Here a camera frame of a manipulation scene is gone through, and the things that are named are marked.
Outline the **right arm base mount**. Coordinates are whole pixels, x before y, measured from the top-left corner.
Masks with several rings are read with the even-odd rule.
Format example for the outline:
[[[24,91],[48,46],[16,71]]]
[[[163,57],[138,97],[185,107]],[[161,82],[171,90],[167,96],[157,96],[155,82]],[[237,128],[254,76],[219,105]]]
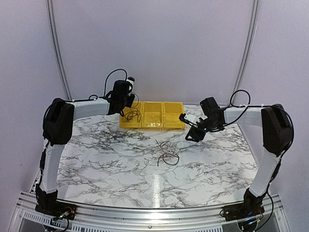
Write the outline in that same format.
[[[219,214],[221,217],[224,217],[226,221],[233,221],[262,215],[264,212],[263,205],[258,205],[253,209],[247,209],[244,203],[237,203],[224,206]]]

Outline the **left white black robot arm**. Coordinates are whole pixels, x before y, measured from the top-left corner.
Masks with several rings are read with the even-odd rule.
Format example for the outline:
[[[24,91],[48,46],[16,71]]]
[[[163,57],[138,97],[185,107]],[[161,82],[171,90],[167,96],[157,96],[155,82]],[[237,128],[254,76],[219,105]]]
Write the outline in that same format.
[[[117,80],[106,96],[88,100],[63,100],[56,98],[43,117],[44,150],[40,160],[41,176],[36,184],[36,211],[51,216],[68,212],[74,216],[76,206],[57,200],[57,173],[65,145],[72,137],[74,120],[97,115],[123,115],[125,107],[131,107],[135,99],[135,79]]]

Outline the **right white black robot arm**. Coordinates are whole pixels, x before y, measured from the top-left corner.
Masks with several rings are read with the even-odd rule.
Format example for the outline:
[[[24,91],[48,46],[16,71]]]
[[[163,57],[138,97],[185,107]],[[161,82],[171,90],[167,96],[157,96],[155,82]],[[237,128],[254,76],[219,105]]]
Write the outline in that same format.
[[[289,114],[281,104],[243,105],[220,107],[213,97],[200,103],[205,118],[180,114],[179,120],[191,128],[185,139],[200,142],[208,132],[219,132],[233,124],[258,126],[262,129],[264,154],[256,176],[245,191],[243,202],[225,208],[229,216],[241,214],[250,217],[261,206],[271,182],[276,178],[283,155],[294,140],[294,126]]]

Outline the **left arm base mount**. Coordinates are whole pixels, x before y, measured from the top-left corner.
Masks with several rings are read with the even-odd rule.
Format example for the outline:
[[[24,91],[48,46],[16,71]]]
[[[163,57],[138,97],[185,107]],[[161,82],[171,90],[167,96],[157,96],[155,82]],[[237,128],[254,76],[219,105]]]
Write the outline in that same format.
[[[60,216],[66,212],[69,214],[66,216],[69,220],[74,220],[76,214],[77,206],[75,204],[56,202],[50,206],[41,206],[37,204],[35,206],[35,211],[53,216],[55,218],[60,218]]]

